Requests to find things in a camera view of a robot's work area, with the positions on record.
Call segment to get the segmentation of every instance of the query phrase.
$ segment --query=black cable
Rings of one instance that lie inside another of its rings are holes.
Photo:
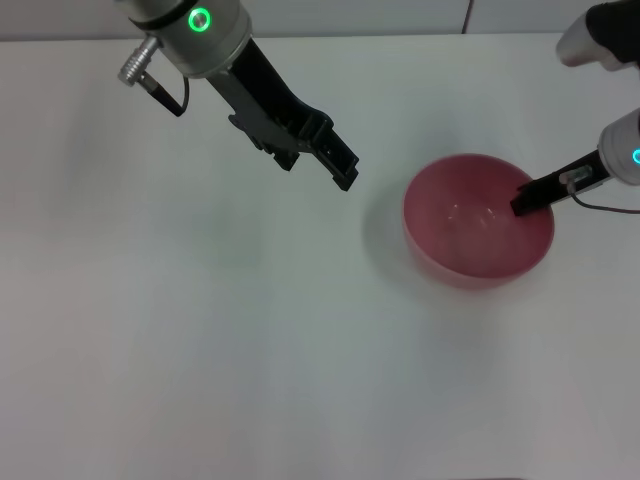
[[[573,182],[569,182],[569,184],[567,184],[567,191],[569,192],[569,195],[571,195],[571,198],[573,198],[573,200],[578,205],[584,208],[588,208],[589,210],[599,210],[601,212],[624,213],[625,215],[640,215],[640,210],[627,210],[625,208],[601,207],[599,205],[590,205],[588,203],[584,203],[576,195],[576,186]]]
[[[189,86],[189,79],[182,77],[184,80],[184,100],[182,101],[182,113],[187,111],[189,106],[189,97],[191,96],[191,87]]]
[[[469,29],[469,22],[471,21],[471,12],[473,11],[474,0],[469,0],[469,6],[467,7],[467,14],[464,16],[464,24],[462,25],[462,33],[466,34]]]

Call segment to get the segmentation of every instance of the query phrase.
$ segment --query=white tabletop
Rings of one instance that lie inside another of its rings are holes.
[[[425,163],[541,176],[638,106],[635,71],[566,69],[556,40],[259,41],[360,156],[346,194],[204,81],[181,119],[122,86],[135,42],[1,45],[0,476],[640,477],[640,220],[559,204],[544,262],[480,294],[402,240]]]

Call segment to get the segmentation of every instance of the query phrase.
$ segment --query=green led ring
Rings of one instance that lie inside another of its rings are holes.
[[[204,24],[201,26],[196,25],[196,17],[198,15],[204,15]],[[194,8],[189,14],[189,28],[197,33],[202,33],[209,29],[211,26],[211,14],[209,10],[203,7]]]

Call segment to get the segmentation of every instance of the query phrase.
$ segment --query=cable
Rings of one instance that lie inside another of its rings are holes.
[[[187,77],[182,77],[184,80],[184,100],[182,101],[182,113],[187,111],[187,107],[189,106],[189,97],[191,96],[191,87],[189,86],[189,79]]]
[[[191,89],[189,87],[189,79],[182,77],[184,82],[184,100],[182,106],[174,100],[174,98],[167,92],[162,85],[160,85],[155,78],[153,78],[148,72],[144,72],[142,77],[138,80],[138,83],[144,88],[149,95],[151,95],[158,103],[164,108],[173,113],[176,117],[180,117],[187,111],[189,106],[189,96]]]
[[[624,208],[601,207],[599,205],[590,205],[588,203],[584,203],[576,195],[576,184],[574,182],[567,183],[567,192],[569,192],[569,195],[571,195],[571,198],[573,198],[573,200],[578,205],[584,208],[588,208],[589,210],[599,210],[601,212],[624,213],[625,215],[640,215],[640,210],[627,210]]]
[[[464,24],[462,25],[462,33],[466,34],[469,29],[469,22],[471,21],[471,12],[473,11],[474,0],[469,0],[469,6],[467,7],[467,14],[464,16]]]

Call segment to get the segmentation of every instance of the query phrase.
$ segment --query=silver connector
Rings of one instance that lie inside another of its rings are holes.
[[[591,175],[593,175],[593,169],[589,165],[585,165],[583,167],[578,167],[575,170],[569,170],[568,172],[561,173],[558,180],[563,185],[573,184],[575,186],[576,183],[586,180],[591,177]]]
[[[122,83],[133,87],[142,77],[151,62],[151,57],[160,48],[160,40],[148,35],[138,48],[131,54],[127,63],[120,69],[118,78]]]

